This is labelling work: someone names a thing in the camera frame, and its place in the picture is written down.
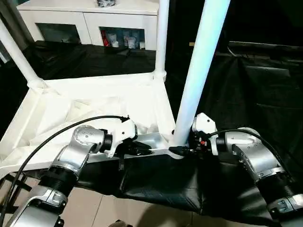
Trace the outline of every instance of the white cabinet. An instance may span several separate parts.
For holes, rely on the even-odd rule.
[[[35,41],[48,40],[46,26],[52,25],[53,30],[77,33],[82,44],[94,45],[103,45],[103,27],[140,29],[146,49],[156,50],[159,0],[117,0],[107,8],[95,0],[30,0],[17,9]]]
[[[72,25],[76,28],[82,44],[91,44],[89,32],[85,23],[84,15],[81,12],[63,12],[63,11],[38,11],[38,10],[20,10],[19,11],[33,39],[44,40],[43,31],[40,25],[60,24]]]
[[[89,29],[89,35],[94,45],[102,45],[101,28],[135,28],[144,30],[145,48],[156,50],[157,45],[157,16],[84,13]]]

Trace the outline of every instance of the tile floor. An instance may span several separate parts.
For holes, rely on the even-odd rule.
[[[35,179],[27,179],[27,184],[31,186],[37,183]],[[9,185],[6,181],[0,190],[0,198],[3,198]],[[27,192],[22,190],[15,205],[19,205],[26,196]],[[134,227],[253,227],[161,205],[118,199],[80,188],[72,190],[61,217],[65,221],[64,227],[108,227],[118,219]]]

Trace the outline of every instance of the white tubular frame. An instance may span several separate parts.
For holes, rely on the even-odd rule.
[[[1,18],[0,18],[0,40],[28,82],[40,79],[36,75],[33,68],[30,66],[26,58],[24,57],[23,53],[15,43],[13,37],[11,37],[9,31],[3,24]]]
[[[230,1],[205,0],[176,129],[170,141],[172,146],[184,146],[187,142]]]
[[[183,146],[188,138],[206,77],[213,59],[230,0],[205,0],[187,80],[178,113],[176,129],[170,144]],[[158,13],[157,51],[154,78],[165,80],[165,54],[169,0],[160,0]],[[0,40],[28,82],[40,79],[0,20]]]

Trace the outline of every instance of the robotic arm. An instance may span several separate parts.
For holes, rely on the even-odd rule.
[[[204,141],[199,132],[205,135],[217,131],[214,121],[204,113],[195,118],[192,129],[198,142],[196,151],[218,155],[220,148],[225,147],[228,152],[238,156],[266,201],[273,219],[284,221],[302,216],[302,189],[260,139],[248,133],[231,131],[225,135],[213,135]],[[251,128],[239,129],[259,135]]]
[[[119,144],[136,136],[132,120],[121,123],[111,134],[88,125],[76,128],[70,143],[59,152],[39,185],[30,191],[6,226],[62,227],[64,221],[60,214],[89,155],[100,151],[112,158]]]
[[[196,154],[207,158],[208,155],[218,155],[224,147],[236,155],[248,171],[264,197],[273,219],[285,221],[302,215],[301,189],[262,141],[250,135],[250,132],[258,135],[255,130],[240,128],[240,131],[218,135],[215,122],[203,113],[195,118],[192,129],[195,133],[194,145],[191,144],[193,149],[169,148],[176,157]],[[119,144],[125,140],[134,140],[136,137],[136,126],[131,120],[121,123],[121,126],[111,134],[87,125],[76,128],[70,143],[60,151],[39,185],[31,190],[28,198],[6,226],[62,227],[64,221],[60,214],[89,155],[102,152],[108,158],[112,158]]]

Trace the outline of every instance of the black tablecloth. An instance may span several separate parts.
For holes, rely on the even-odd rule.
[[[167,60],[165,85],[175,118],[190,56],[191,51],[175,50]],[[26,57],[40,77],[62,79],[151,72],[155,52],[37,42],[26,50]],[[27,87],[12,62],[0,68],[0,75],[0,97],[5,105],[2,135]],[[301,63],[217,55],[203,90],[197,113],[200,112],[214,119],[218,129],[241,126],[256,129],[278,147],[289,171],[297,180],[302,180]],[[29,171],[28,175],[39,177],[42,172]],[[276,225],[252,180],[229,154],[207,161],[174,160],[169,156],[128,159],[122,172],[118,171],[118,161],[88,164],[78,186],[201,215]]]

